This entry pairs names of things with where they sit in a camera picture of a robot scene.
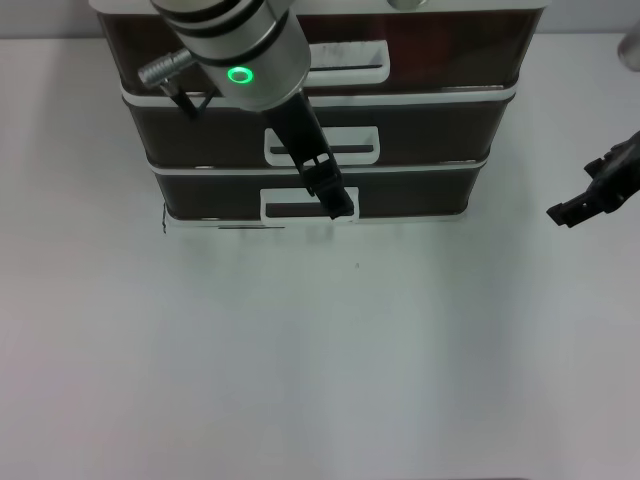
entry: metal cylinder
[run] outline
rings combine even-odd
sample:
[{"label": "metal cylinder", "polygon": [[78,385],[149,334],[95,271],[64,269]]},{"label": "metal cylinder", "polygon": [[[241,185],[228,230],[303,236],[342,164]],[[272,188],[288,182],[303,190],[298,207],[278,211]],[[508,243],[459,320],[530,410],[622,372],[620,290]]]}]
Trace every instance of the metal cylinder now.
[{"label": "metal cylinder", "polygon": [[144,66],[138,71],[138,76],[145,87],[153,88],[178,75],[194,63],[195,60],[191,56],[191,52],[183,48],[176,53],[170,53]]},{"label": "metal cylinder", "polygon": [[231,105],[261,112],[302,88],[311,51],[293,13],[260,0],[152,3]]},{"label": "metal cylinder", "polygon": [[640,22],[620,43],[618,56],[629,70],[640,72]]}]

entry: brown drawer front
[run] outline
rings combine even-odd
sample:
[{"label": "brown drawer front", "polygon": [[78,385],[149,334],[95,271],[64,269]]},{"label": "brown drawer front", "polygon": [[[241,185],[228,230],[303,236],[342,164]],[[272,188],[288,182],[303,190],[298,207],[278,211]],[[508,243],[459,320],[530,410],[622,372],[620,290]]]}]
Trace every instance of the brown drawer front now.
[{"label": "brown drawer front", "polygon": [[[344,127],[345,131],[348,127],[377,129],[376,166],[412,166],[482,160],[509,101],[329,107],[315,111],[323,127]],[[176,108],[130,108],[157,167],[270,167],[265,155],[268,126],[259,114],[211,108],[201,119],[191,122]],[[349,153],[353,147],[331,146],[336,153],[343,152],[347,162],[353,156]],[[361,147],[366,151],[374,145],[365,142]]]},{"label": "brown drawer front", "polygon": [[[360,218],[455,215],[467,206],[480,168],[447,171],[344,174],[359,189]],[[297,175],[156,175],[172,217],[178,220],[260,220],[261,190],[300,189]],[[315,216],[309,205],[273,205],[270,215]]]},{"label": "brown drawer front", "polygon": [[[380,84],[308,89],[310,95],[424,92],[446,87],[507,85],[520,65],[542,9],[456,13],[300,16],[309,43],[386,40],[389,78]],[[100,15],[123,82],[138,95],[146,90],[137,71],[182,48],[155,15]],[[211,87],[197,68],[181,77],[187,91]]]}]

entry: green led ring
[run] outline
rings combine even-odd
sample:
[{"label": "green led ring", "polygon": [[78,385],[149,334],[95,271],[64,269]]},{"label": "green led ring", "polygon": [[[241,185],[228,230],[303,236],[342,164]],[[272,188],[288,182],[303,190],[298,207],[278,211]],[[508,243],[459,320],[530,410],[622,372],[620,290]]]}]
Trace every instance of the green led ring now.
[{"label": "green led ring", "polygon": [[227,72],[229,80],[233,83],[246,85],[253,81],[253,72],[245,67],[234,67]]}]

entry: drawer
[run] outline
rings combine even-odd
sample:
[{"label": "drawer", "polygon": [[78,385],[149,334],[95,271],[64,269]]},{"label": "drawer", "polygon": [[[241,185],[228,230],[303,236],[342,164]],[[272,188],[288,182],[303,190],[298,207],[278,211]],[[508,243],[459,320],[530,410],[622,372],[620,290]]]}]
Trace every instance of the drawer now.
[{"label": "drawer", "polygon": [[[516,92],[311,97],[342,166],[414,166],[484,158]],[[161,168],[293,167],[265,119],[214,99],[197,121],[166,97],[123,91],[142,142]]]},{"label": "drawer", "polygon": [[[101,12],[124,85],[145,94],[138,69],[179,50],[181,42],[148,2],[93,0],[92,4]],[[386,0],[298,1],[294,10],[310,44],[384,41],[389,52],[388,75],[379,76],[377,82],[316,82],[309,85],[309,94],[416,93],[511,84],[546,4],[546,0],[431,0],[416,11],[400,12]],[[362,73],[361,67],[355,65],[353,74]],[[198,68],[185,72],[181,82],[187,91],[211,88]]]},{"label": "drawer", "polygon": [[[338,223],[463,212],[484,162],[446,167],[345,168],[354,217]],[[331,223],[292,169],[163,170],[152,166],[169,214],[178,220],[260,222],[265,226]]]}]

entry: drawer handle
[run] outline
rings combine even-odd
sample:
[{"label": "drawer handle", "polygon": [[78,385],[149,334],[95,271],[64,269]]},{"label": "drawer handle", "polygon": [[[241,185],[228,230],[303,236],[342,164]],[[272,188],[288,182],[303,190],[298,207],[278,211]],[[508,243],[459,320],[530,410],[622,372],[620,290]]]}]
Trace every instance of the drawer handle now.
[{"label": "drawer handle", "polygon": [[386,40],[311,45],[311,71],[305,87],[383,83],[391,73]]},{"label": "drawer handle", "polygon": [[353,187],[345,190],[353,200],[353,215],[350,217],[331,220],[321,208],[318,208],[320,207],[318,199],[310,197],[304,188],[277,188],[260,191],[260,219],[265,227],[356,223],[360,220],[359,190]]},{"label": "drawer handle", "polygon": [[[373,165],[380,158],[378,127],[323,128],[338,165]],[[265,130],[264,158],[272,167],[293,167],[293,160],[272,129]]]}]

